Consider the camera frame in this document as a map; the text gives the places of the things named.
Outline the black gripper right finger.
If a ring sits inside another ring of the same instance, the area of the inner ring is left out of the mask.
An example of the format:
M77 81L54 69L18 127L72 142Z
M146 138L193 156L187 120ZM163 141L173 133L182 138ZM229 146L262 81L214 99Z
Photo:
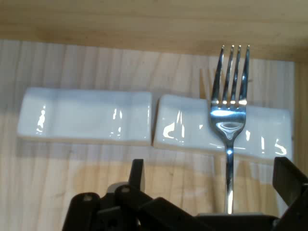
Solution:
M308 178L288 158L274 159L273 187L288 208L274 226L275 231L308 229Z

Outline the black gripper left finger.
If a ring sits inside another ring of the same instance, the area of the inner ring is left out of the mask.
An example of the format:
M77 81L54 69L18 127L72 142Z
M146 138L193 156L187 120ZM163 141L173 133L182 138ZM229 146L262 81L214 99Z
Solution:
M64 231L210 231L211 227L162 197L143 192L143 159L132 161L127 183L100 197L93 192L71 199Z

